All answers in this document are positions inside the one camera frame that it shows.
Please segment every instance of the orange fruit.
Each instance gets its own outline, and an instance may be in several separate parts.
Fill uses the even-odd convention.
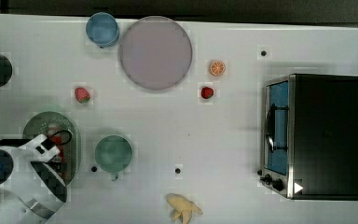
[[[211,74],[216,77],[222,75],[225,72],[225,70],[226,70],[226,66],[221,61],[213,61],[211,63],[211,66],[209,67],[209,71],[211,72]]]

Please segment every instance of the green bowl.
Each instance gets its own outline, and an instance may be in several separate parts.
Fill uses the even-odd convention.
[[[115,174],[127,168],[132,160],[130,143],[118,135],[103,138],[95,148],[95,160],[101,169]]]

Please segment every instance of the red object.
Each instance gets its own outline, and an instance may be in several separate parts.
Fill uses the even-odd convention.
[[[201,97],[204,99],[213,97],[213,89],[209,87],[203,87],[201,90]]]
[[[61,162],[64,163],[65,162],[65,157],[63,156],[63,146],[61,146],[62,144],[62,138],[61,135],[55,134],[56,132],[58,132],[60,130],[60,126],[56,123],[50,123],[48,125],[48,138],[54,142],[54,144],[56,145],[56,147],[58,148],[58,150],[60,151],[60,153],[58,154],[58,156],[61,158]],[[61,173],[61,178],[65,179],[66,175],[65,172]]]
[[[75,97],[79,103],[84,104],[89,101],[90,94],[86,89],[78,87],[75,89]]]

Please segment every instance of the toaster oven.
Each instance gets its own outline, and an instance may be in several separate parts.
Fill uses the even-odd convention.
[[[274,79],[263,105],[263,186],[293,200],[358,201],[358,77]]]

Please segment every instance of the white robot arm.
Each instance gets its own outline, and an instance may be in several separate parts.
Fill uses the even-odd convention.
[[[0,224],[44,223],[66,202],[62,178],[47,165],[59,153],[43,134],[0,146],[0,192],[7,192],[0,194]]]

